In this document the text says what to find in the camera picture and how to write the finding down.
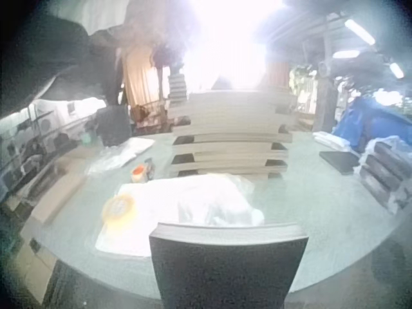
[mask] blue cloth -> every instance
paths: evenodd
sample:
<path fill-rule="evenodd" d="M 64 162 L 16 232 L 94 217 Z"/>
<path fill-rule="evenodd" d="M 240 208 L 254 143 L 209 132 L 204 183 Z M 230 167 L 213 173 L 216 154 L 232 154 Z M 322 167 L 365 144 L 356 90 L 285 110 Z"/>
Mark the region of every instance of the blue cloth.
<path fill-rule="evenodd" d="M 360 152 L 370 140 L 393 135 L 412 145 L 412 122 L 373 98 L 356 98 L 333 134 L 348 140 Z"/>

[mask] table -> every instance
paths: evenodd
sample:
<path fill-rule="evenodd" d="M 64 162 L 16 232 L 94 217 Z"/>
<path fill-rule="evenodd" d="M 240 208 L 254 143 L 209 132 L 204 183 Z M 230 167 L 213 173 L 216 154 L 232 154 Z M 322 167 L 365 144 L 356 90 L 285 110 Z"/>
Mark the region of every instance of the table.
<path fill-rule="evenodd" d="M 155 178 L 165 178 L 173 157 L 172 134 L 148 136 L 156 143 L 130 164 L 116 171 L 89 176 L 57 217 L 46 226 L 31 219 L 22 234 L 34 238 L 61 261 L 86 276 L 142 297 L 159 299 L 149 258 L 113 257 L 98 252 L 95 240 L 102 224 L 105 202 L 131 171 L 145 159 L 156 165 Z M 367 256 L 400 226 L 406 217 L 381 207 L 354 176 L 342 176 L 319 156 L 326 151 L 311 133 L 294 133 L 287 144 L 288 171 L 265 182 L 256 182 L 251 204 L 265 214 L 266 223 L 297 222 L 309 242 L 291 287 L 300 291 L 341 272 Z"/>

